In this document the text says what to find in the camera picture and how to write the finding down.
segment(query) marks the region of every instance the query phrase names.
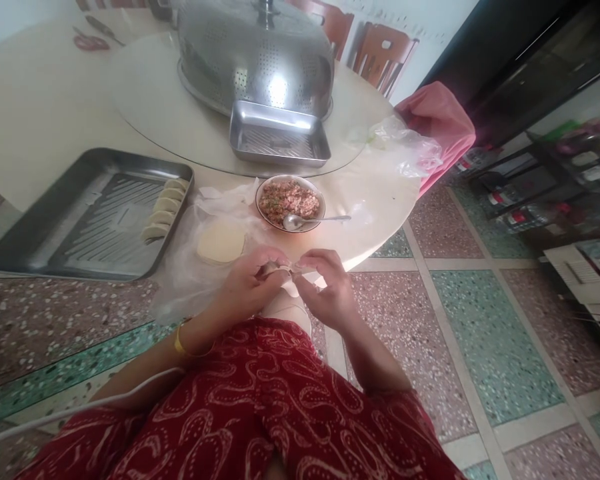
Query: pink cloth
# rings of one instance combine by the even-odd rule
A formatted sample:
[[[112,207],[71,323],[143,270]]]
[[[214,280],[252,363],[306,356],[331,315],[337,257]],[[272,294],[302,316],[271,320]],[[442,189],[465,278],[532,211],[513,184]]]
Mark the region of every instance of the pink cloth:
[[[442,160],[432,174],[422,180],[420,197],[475,142],[475,128],[451,91],[436,81],[418,89],[395,106],[410,129],[434,138],[442,147]]]

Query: floor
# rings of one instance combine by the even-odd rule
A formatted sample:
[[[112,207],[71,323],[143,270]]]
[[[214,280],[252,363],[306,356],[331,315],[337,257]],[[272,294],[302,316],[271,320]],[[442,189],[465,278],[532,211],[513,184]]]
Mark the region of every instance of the floor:
[[[0,235],[17,216],[0,198]],[[468,478],[600,479],[600,347],[468,190],[437,185],[352,276]],[[0,278],[0,431],[86,402],[166,335],[147,312],[155,288]],[[313,340],[356,385],[340,336],[314,321]],[[60,426],[1,444],[0,479]]]

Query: yellow bracelet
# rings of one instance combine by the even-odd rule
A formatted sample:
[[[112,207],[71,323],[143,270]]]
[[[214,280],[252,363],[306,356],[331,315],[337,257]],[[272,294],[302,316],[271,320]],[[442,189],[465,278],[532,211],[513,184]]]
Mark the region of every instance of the yellow bracelet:
[[[211,348],[209,349],[208,352],[203,353],[202,355],[194,355],[192,353],[189,353],[188,351],[185,350],[185,348],[182,346],[182,342],[180,342],[180,328],[182,328],[182,326],[188,322],[189,320],[191,320],[193,317],[190,317],[186,320],[184,320],[184,322],[182,322],[180,325],[178,325],[178,328],[175,331],[175,341],[173,342],[173,347],[175,348],[176,352],[178,352],[180,355],[186,355],[189,358],[202,358],[207,356],[207,354],[213,350],[214,346],[215,346],[215,341],[211,344]]]
[[[182,346],[182,343],[180,342],[180,328],[182,328],[182,326],[188,322],[189,319],[184,320],[184,322],[182,322],[180,325],[178,325],[178,329],[175,331],[175,342],[173,344],[176,352],[180,353],[181,355],[186,355],[189,358],[195,358],[195,355],[190,354],[188,351],[185,350],[185,348]]]

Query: raw dumpling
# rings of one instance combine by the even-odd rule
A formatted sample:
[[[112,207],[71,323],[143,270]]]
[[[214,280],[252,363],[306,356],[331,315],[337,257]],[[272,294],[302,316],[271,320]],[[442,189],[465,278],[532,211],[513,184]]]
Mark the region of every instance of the raw dumpling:
[[[189,182],[184,179],[170,179],[165,182],[165,188],[177,188],[182,191],[187,190]]]
[[[245,228],[232,220],[218,218],[203,230],[197,254],[204,260],[228,263],[236,260],[245,248]]]
[[[149,240],[155,240],[158,238],[166,237],[169,233],[169,226],[164,223],[152,223],[148,227],[145,227],[140,234],[140,238],[143,242],[148,243]]]
[[[178,207],[180,207],[180,202],[174,199],[162,197],[156,200],[155,205],[153,206],[153,211],[158,212],[160,210],[164,210],[175,213],[178,211]]]
[[[282,284],[281,288],[284,289],[290,297],[296,298],[300,296],[298,288],[295,286],[295,283],[291,279],[291,274],[294,272],[293,268],[288,267],[286,265],[278,265],[276,262],[270,261],[262,268],[262,274],[260,276],[264,279],[278,270],[286,270],[289,272],[289,278],[286,282]]]
[[[175,214],[165,210],[160,210],[152,213],[149,217],[149,220],[147,220],[147,223],[149,225],[152,223],[164,223],[166,225],[171,225],[173,220],[175,220]]]
[[[185,197],[185,193],[180,189],[164,189],[160,192],[160,198],[170,198],[178,201],[182,201]]]

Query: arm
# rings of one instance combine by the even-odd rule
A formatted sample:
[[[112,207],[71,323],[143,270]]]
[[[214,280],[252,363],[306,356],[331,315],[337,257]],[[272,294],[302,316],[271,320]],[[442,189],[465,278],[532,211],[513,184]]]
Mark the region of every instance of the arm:
[[[280,265],[289,264],[288,258],[280,250],[264,246],[236,260],[209,308],[181,326],[180,343],[187,354],[176,351],[176,332],[173,332],[124,366],[96,392],[91,401],[129,392],[144,380],[168,369],[192,368],[197,360],[195,357],[208,352],[216,338],[258,313],[276,296],[289,274],[277,271],[261,281],[258,278],[260,268],[270,261]],[[180,374],[174,373],[157,379],[114,406],[134,411],[151,408],[172,390],[180,378]]]
[[[312,314],[342,336],[355,376],[365,391],[409,390],[411,382],[358,313],[351,279],[333,250],[310,250],[297,262],[318,270],[327,288],[318,292],[302,275],[293,281]]]

